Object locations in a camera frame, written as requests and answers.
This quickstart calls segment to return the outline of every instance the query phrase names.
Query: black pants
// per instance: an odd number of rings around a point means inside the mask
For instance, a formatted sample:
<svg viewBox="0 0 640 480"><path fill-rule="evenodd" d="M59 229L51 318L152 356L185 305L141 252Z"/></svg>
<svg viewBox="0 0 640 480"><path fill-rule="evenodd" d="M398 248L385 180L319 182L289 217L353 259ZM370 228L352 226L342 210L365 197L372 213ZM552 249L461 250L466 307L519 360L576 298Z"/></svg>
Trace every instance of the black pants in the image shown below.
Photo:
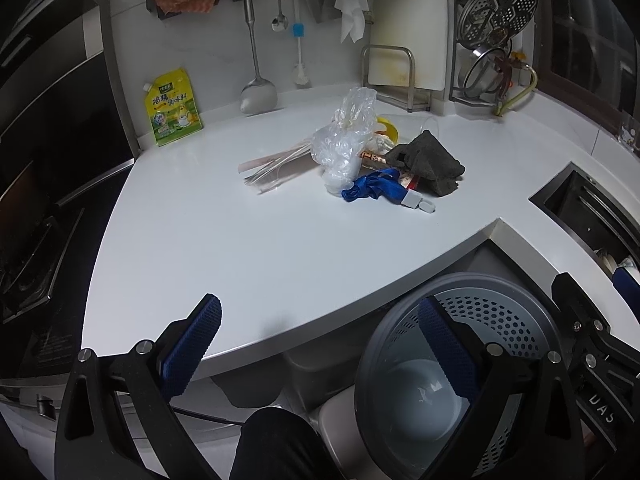
<svg viewBox="0 0 640 480"><path fill-rule="evenodd" d="M255 412L242 427L229 480L343 480L320 436L280 408Z"/></svg>

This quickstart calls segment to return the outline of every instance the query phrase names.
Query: cutting board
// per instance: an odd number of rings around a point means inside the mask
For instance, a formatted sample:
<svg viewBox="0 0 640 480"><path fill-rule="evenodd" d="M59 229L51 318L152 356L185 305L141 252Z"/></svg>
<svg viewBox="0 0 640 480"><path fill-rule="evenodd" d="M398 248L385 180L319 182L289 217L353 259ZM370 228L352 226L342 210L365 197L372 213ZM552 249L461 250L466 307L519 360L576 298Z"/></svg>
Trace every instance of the cutting board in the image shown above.
<svg viewBox="0 0 640 480"><path fill-rule="evenodd" d="M416 62L416 87L442 90L447 68L447 0L374 0L371 44L404 46ZM369 83L408 86L406 54L370 50Z"/></svg>

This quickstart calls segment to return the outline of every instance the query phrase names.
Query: screw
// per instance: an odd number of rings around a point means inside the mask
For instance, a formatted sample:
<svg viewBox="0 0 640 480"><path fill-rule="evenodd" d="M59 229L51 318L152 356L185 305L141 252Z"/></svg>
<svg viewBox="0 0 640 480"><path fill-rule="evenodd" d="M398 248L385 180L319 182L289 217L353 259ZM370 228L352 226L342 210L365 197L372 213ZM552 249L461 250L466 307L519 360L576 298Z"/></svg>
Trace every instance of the screw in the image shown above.
<svg viewBox="0 0 640 480"><path fill-rule="evenodd" d="M138 352L140 355L148 354L149 352L151 352L151 349L153 347L154 344L149 341L149 339L144 339L136 345L136 352Z"/></svg>
<svg viewBox="0 0 640 480"><path fill-rule="evenodd" d="M555 365L557 365L560 361L562 361L562 358L560 357L560 354L558 352L553 351L553 350L551 352L549 352L546 356Z"/></svg>
<svg viewBox="0 0 640 480"><path fill-rule="evenodd" d="M83 348L81 351L78 352L78 361L80 361L81 363L84 363L89 359L89 357L92 356L92 354L93 352L91 352L90 348Z"/></svg>
<svg viewBox="0 0 640 480"><path fill-rule="evenodd" d="M494 357L502 355L502 347L496 343L489 343L486 346L486 351Z"/></svg>

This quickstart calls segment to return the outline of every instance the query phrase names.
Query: stainless steel sink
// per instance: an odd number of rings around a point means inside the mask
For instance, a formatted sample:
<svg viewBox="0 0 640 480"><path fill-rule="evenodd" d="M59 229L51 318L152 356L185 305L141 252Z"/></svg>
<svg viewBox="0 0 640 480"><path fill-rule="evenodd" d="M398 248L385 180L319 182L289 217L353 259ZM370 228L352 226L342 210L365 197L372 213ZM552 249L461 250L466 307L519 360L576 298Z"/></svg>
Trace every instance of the stainless steel sink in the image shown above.
<svg viewBox="0 0 640 480"><path fill-rule="evenodd" d="M596 261L612 272L598 254L617 264L631 256L640 267L640 226L595 180L575 164L568 165L530 199Z"/></svg>

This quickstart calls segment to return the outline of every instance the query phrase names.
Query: dark gray rag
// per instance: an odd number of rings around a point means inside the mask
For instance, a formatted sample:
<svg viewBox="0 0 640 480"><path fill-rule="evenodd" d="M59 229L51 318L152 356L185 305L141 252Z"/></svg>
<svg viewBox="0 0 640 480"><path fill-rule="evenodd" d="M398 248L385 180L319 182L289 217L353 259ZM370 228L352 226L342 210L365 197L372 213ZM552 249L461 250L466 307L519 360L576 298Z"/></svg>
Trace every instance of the dark gray rag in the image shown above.
<svg viewBox="0 0 640 480"><path fill-rule="evenodd" d="M456 179L465 167L444 149L429 130L424 130L409 144L398 144L385 155L393 168L409 171L423 178L438 196L445 196L458 188Z"/></svg>

